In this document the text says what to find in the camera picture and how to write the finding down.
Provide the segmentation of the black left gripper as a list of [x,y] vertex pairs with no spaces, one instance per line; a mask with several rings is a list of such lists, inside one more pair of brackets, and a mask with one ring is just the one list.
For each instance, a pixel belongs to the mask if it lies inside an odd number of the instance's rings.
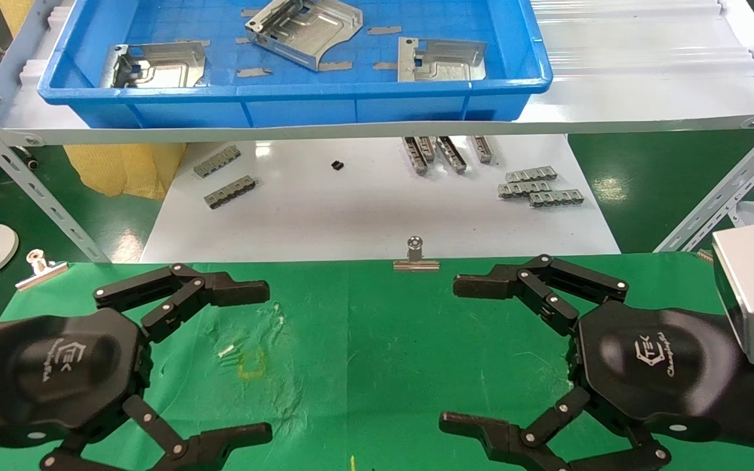
[[[221,470],[236,448],[272,441],[269,423],[182,439],[140,397],[153,367],[149,342],[164,341],[206,306],[269,301],[266,281],[174,264],[99,287],[94,299],[101,309],[86,316],[0,322],[0,447],[65,439],[41,470],[117,470],[81,453],[129,418],[164,450],[152,470]],[[122,314],[155,301],[141,328]]]

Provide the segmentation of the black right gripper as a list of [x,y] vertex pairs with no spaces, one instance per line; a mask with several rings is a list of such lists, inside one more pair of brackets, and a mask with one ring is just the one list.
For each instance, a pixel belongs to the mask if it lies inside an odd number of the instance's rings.
[[[620,304],[628,287],[626,281],[549,254],[453,280],[459,298],[517,298],[559,335],[574,337],[579,323],[589,387],[628,417],[711,415],[742,363],[727,318],[681,308],[632,308]],[[562,292],[601,306],[579,322],[580,313]],[[670,451],[649,431],[628,426],[622,428],[631,444],[627,450],[571,462],[557,456],[548,443],[591,399],[588,390],[575,387],[528,427],[444,411],[439,428],[478,440],[491,461],[526,470],[661,470],[671,463]]]

